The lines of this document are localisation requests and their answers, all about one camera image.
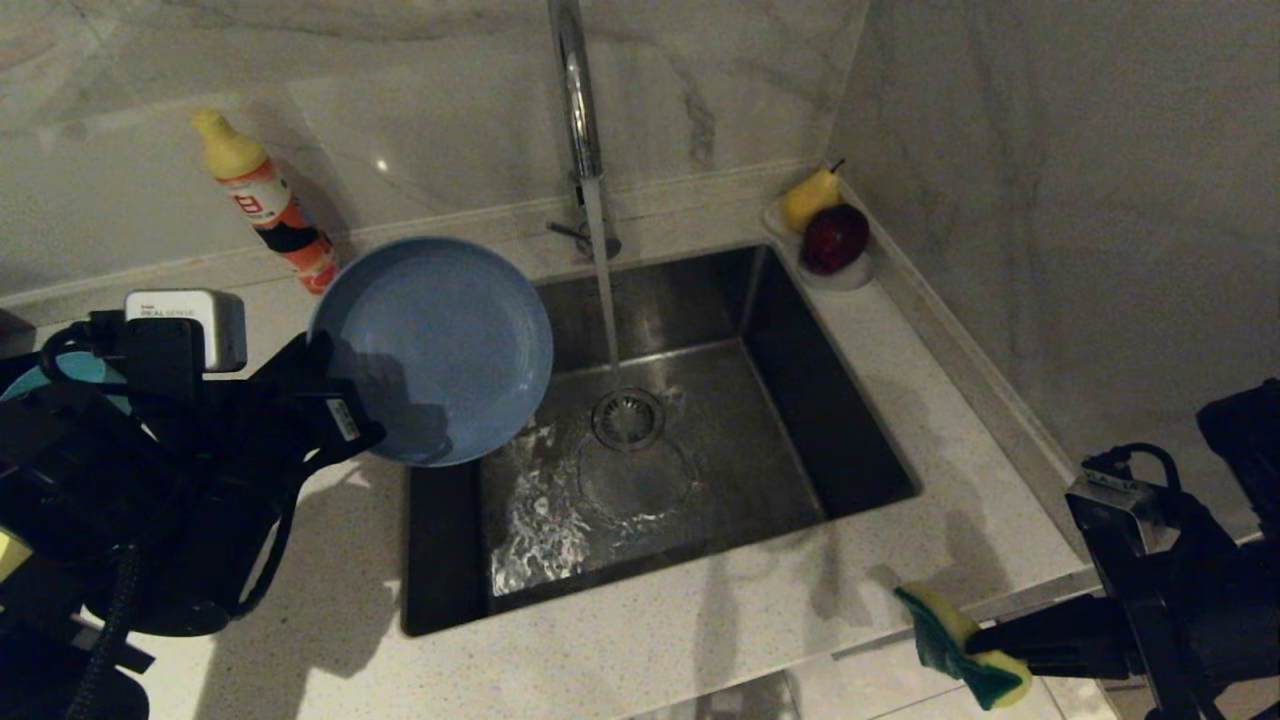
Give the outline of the dark red apple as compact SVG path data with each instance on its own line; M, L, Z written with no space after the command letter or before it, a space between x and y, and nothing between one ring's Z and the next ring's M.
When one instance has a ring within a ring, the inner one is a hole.
M852 265L870 243L867 215L849 204L817 213L806 227L799 254L804 269L833 275Z

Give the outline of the orange white dish soap bottle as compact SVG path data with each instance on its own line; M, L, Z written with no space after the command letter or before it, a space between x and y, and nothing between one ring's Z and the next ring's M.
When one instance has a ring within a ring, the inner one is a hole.
M257 237L291 265L308 293L324 295L340 272L337 247L308 218L265 146L215 109L193 111L191 124L205 167Z

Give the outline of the running water stream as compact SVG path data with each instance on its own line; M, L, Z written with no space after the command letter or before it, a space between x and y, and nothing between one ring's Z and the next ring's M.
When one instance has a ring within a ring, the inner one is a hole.
M591 261L602 302L608 366L613 374L617 374L621 356L614 315L614 293L611 284L609 232L604 209L603 178L588 177L582 179L581 190L591 242Z

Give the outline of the blue plate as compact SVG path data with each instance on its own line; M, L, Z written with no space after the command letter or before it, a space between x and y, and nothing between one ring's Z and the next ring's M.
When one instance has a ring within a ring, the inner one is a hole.
M321 296L311 337L329 374L353 382L385 436L372 454L416 468L484 457L534 416L550 382L550 318L499 254L447 237L392 242Z

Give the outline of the round metal drain strainer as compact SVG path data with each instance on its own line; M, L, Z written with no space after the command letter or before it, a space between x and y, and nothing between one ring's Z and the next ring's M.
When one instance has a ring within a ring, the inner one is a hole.
M666 410L653 393L625 387L611 391L591 409L591 432L607 448L637 452L653 446L666 428Z

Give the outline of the chrome kitchen faucet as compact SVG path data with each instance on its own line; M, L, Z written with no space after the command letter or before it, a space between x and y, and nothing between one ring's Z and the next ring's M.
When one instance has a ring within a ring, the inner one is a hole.
M580 254L593 258L593 218L602 220L605 252L609 260L618 256L621 242L607 215L605 200L600 210L588 208L586 188L591 182L603 191L604 163L598 133L596 104L593 94L591 68L580 0L544 0L550 24L553 58L558 69L558 88L567 123L570 149L568 178L573 188L575 225L550 223L556 233L572 237Z

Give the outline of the stainless steel sink basin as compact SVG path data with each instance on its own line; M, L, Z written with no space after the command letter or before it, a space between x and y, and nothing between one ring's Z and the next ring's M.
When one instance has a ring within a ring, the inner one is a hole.
M421 637L910 498L899 459L780 255L748 246L541 284L556 359L534 416L477 461L415 469L401 626ZM611 391L666 428L607 448Z

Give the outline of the yellow pear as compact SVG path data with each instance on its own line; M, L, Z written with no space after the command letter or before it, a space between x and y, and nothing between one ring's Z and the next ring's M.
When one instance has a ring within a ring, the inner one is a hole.
M845 159L840 158L833 164L820 165L781 197L780 218L786 231L803 234L818 213L844 201L838 176L844 164Z

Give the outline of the teal bowl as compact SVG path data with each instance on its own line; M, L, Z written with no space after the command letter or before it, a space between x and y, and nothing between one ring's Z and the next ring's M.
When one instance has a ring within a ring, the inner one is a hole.
M127 397L125 378L105 360L87 351L67 351L56 357L58 368L70 380L81 384L114 387L119 393L99 392L124 416L133 416L134 410ZM38 354L26 354L0 360L0 416L17 413L19 407L49 406L51 401L64 400L67 392L50 389L55 382L47 377Z

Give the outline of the yellow sponge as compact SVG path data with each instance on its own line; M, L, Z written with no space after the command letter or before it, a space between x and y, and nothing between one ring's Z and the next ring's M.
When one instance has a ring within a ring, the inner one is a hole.
M923 667L961 682L984 711L1009 708L1030 691L1027 664L1000 650L970 651L980 626L932 588L904 584L893 597L911 618L916 656Z

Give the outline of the small white fruit dish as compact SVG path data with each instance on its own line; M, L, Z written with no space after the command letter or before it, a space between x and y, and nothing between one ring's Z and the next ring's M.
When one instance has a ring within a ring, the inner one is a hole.
M762 209L762 224L780 243L781 254L787 259L799 279L810 290L828 293L845 293L860 290L874 275L874 261L870 249L859 259L832 275L818 275L809 272L801 263L803 237L792 232L783 222L781 199L772 199Z

